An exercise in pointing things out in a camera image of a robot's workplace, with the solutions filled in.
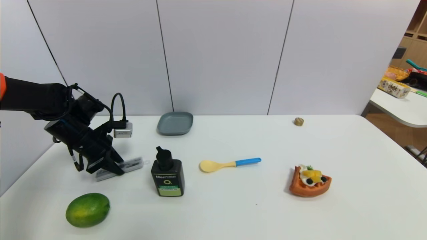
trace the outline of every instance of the orange arm segment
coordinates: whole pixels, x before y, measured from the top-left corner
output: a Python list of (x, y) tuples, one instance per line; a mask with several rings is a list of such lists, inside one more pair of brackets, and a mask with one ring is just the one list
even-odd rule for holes
[(5, 92), (6, 92), (6, 78), (4, 77), (3, 73), (0, 73), (0, 101), (3, 98)]

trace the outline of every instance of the yellow spoon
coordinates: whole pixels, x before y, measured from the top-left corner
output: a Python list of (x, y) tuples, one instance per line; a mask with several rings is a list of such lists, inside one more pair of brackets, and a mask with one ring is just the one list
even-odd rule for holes
[(261, 158), (250, 158), (250, 159), (238, 160), (238, 161), (233, 161), (233, 162), (223, 163), (223, 164), (210, 161), (210, 160), (204, 160), (204, 161), (201, 161), (200, 163), (200, 169), (203, 172), (210, 173), (210, 172), (215, 172), (223, 167), (237, 167), (241, 165), (258, 163), (258, 162), (261, 162)]

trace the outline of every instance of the teal toy handle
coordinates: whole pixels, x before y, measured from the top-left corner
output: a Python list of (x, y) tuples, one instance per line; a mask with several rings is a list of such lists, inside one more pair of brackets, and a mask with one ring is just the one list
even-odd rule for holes
[(259, 162), (261, 162), (261, 158), (250, 158), (250, 159), (238, 160), (236, 161), (236, 167), (240, 165), (259, 163)]
[(427, 71), (427, 69), (426, 69), (426, 68), (423, 68), (423, 67), (418, 66), (418, 65), (417, 65), (416, 63), (414, 63), (411, 59), (407, 59), (407, 60), (406, 60), (406, 62), (407, 62), (409, 65), (413, 66), (415, 69), (418, 69), (418, 70), (421, 70), (421, 71)]

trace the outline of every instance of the wooden floor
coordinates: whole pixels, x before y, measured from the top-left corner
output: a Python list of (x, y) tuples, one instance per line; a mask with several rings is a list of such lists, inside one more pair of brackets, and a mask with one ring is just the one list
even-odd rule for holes
[(427, 146), (427, 128), (408, 127), (385, 113), (370, 113), (366, 119), (401, 147), (413, 145), (422, 150)]

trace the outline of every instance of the white tabletop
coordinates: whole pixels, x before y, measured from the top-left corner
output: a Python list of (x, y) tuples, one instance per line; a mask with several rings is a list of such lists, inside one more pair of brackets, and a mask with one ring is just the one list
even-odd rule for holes
[(370, 103), (407, 126), (427, 127), (427, 97), (410, 92), (406, 98), (399, 99), (376, 89)]
[[(195, 116), (191, 131), (156, 133), (159, 116), (129, 116), (130, 139), (114, 139), (124, 159), (151, 164), (95, 182), (77, 172), (64, 144), (55, 144), (0, 198), (5, 240), (425, 239), (427, 169), (366, 119), (355, 115)], [(98, 126), (107, 117), (96, 117)], [(183, 162), (182, 197), (159, 197), (150, 170), (156, 147)], [(262, 162), (202, 173), (199, 162), (245, 158)], [(288, 192), (294, 166), (332, 177), (315, 198)], [(92, 228), (65, 219), (68, 204), (91, 192), (111, 201)]]

